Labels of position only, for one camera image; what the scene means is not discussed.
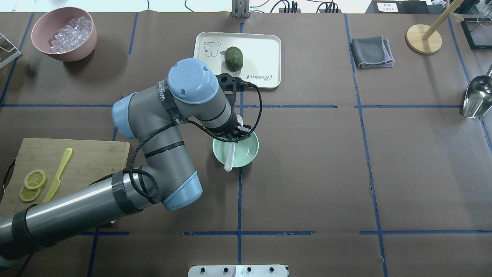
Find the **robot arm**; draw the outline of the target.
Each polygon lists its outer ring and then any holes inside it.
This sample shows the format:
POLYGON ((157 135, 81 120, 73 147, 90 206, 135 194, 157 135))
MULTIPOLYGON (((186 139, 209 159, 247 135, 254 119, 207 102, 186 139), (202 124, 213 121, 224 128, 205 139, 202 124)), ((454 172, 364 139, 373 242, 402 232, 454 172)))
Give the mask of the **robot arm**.
POLYGON ((236 141, 253 130, 236 121, 235 93, 255 85, 202 61, 185 58, 165 79, 118 100, 111 109, 118 135, 129 142, 65 140, 48 149, 38 141, 17 157, 1 204, 1 270, 26 256, 143 211, 154 204, 175 210, 199 198, 202 187, 179 126, 236 141))

